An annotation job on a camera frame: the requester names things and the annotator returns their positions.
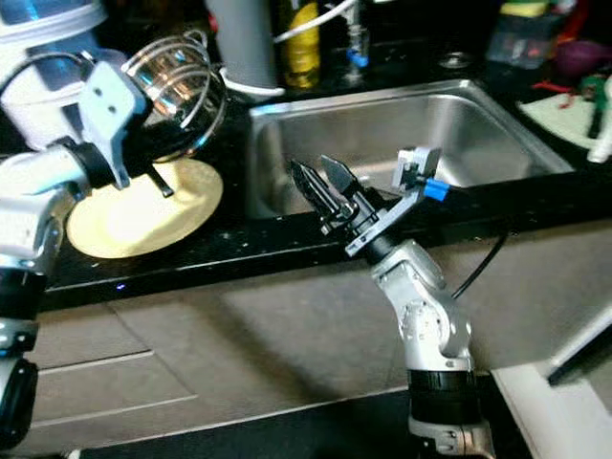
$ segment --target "kitchen counter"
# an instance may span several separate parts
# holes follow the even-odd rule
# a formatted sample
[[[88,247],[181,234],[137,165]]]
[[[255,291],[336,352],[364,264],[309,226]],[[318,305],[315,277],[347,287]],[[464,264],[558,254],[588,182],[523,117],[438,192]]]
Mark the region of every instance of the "kitchen counter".
[[[548,134],[515,108],[518,99],[541,98],[530,91],[533,73],[474,64],[467,72],[443,71],[427,53],[410,63],[374,65],[357,87],[348,86],[341,65],[328,70],[319,88],[285,99],[325,97],[467,77],[484,88],[548,143],[575,172],[469,188],[444,203],[424,201],[401,224],[405,236],[425,247],[609,218],[612,167],[585,161],[585,151]],[[41,309],[49,311],[146,295],[240,277],[276,273],[347,260],[343,245],[324,237],[313,213],[250,220],[245,215],[245,145],[249,106],[231,98],[221,132],[199,155],[224,179],[215,214],[198,230],[166,249],[122,260],[76,251],[65,241]]]

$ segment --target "yellow plate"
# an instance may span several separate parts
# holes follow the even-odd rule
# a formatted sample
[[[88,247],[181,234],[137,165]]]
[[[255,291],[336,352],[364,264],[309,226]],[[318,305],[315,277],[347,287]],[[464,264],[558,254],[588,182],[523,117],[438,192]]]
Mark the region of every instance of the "yellow plate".
[[[210,165],[189,159],[155,168],[173,196],[165,199],[148,176],[123,191],[113,186],[94,190],[68,220],[73,246],[98,258],[125,258],[157,251],[200,228],[221,201],[221,176]]]

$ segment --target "gray cylinder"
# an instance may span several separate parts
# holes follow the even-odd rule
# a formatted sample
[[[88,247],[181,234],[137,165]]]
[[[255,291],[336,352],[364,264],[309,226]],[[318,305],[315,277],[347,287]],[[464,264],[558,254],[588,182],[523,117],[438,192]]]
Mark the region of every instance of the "gray cylinder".
[[[268,0],[206,0],[217,19],[217,45],[228,79],[275,88],[273,35]]]

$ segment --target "sink basin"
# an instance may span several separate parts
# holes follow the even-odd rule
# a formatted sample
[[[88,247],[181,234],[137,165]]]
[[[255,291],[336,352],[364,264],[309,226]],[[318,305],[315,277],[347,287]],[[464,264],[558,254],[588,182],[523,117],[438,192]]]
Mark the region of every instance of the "sink basin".
[[[398,150],[412,145],[442,148],[436,178],[454,186],[572,170],[476,84],[452,80],[251,109],[247,213],[311,210],[293,184],[291,159],[324,175],[319,158],[327,155],[365,185],[392,192]]]

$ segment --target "white cable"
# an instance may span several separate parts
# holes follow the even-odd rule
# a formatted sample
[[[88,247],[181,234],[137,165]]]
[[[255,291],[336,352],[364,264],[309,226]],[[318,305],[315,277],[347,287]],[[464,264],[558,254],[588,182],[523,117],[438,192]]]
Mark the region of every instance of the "white cable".
[[[312,21],[308,21],[306,24],[302,24],[301,26],[291,29],[290,31],[286,31],[282,33],[281,35],[277,36],[274,39],[274,43],[275,44],[281,43],[285,40],[288,40],[289,38],[293,38],[294,36],[299,35],[303,32],[306,32],[314,27],[318,27],[321,24],[324,24],[327,21],[335,18],[336,16],[340,16],[344,11],[351,8],[357,2],[358,0],[344,0],[337,7],[327,11],[326,13],[313,19]]]
[[[225,67],[219,70],[219,74],[226,83],[228,89],[237,91],[244,94],[252,94],[254,96],[282,96],[285,94],[285,88],[258,88],[256,86],[249,86],[248,84],[236,83],[228,79],[228,71]]]

